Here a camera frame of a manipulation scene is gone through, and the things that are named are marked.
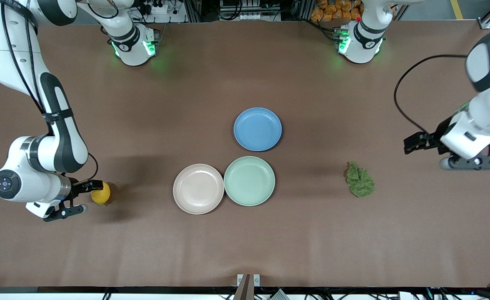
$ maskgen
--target plate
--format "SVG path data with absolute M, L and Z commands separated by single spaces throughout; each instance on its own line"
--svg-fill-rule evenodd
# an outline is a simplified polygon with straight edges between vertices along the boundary
M 274 147 L 282 136 L 282 123 L 278 116 L 262 107 L 249 108 L 237 116 L 234 137 L 245 149 L 266 151 Z
M 173 197 L 178 207 L 192 215 L 202 215 L 215 209 L 223 193 L 221 174 L 214 167 L 200 163 L 183 169 L 173 185 Z
M 235 203 L 255 206 L 264 203 L 273 193 L 275 173 L 263 159 L 244 156 L 228 166 L 224 182 L 226 194 Z

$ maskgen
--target white plate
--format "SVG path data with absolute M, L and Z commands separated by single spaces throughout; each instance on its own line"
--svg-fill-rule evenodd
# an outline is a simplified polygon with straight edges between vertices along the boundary
M 221 174 L 214 167 L 199 163 L 178 174 L 173 185 L 173 197 L 186 213 L 202 215 L 219 205 L 224 190 Z

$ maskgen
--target pile of orange objects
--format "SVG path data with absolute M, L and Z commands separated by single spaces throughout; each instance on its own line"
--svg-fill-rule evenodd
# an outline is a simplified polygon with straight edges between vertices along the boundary
M 314 22 L 341 18 L 356 20 L 363 14 L 361 0 L 316 0 L 316 3 L 310 16 Z

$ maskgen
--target brown table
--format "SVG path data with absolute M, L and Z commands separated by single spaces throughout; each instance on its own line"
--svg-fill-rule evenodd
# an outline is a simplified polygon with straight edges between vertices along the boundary
M 64 85 L 80 133 L 115 186 L 82 216 L 45 224 L 0 200 L 0 286 L 262 285 L 485 286 L 490 282 L 490 172 L 446 172 L 437 151 L 403 154 L 416 132 L 392 93 L 403 72 L 439 53 L 467 53 L 475 21 L 395 22 L 366 65 L 337 56 L 306 23 L 169 25 L 160 55 L 128 67 L 98 27 L 43 28 L 45 63 Z M 475 95 L 460 59 L 429 61 L 399 101 L 433 130 Z M 252 153 L 236 116 L 263 106 L 281 118 L 276 148 Z M 29 97 L 0 85 L 0 167 L 13 139 L 45 125 Z M 257 155 L 277 187 L 259 207 L 225 197 L 207 215 L 173 201 L 184 167 Z M 354 197 L 347 161 L 376 181 Z M 93 172 L 89 162 L 76 177 Z

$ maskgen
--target green plate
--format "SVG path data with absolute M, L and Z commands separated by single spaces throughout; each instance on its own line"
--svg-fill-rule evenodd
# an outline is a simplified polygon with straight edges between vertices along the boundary
M 235 203 L 255 206 L 264 203 L 273 193 L 275 173 L 263 159 L 244 156 L 226 168 L 224 182 L 226 194 Z

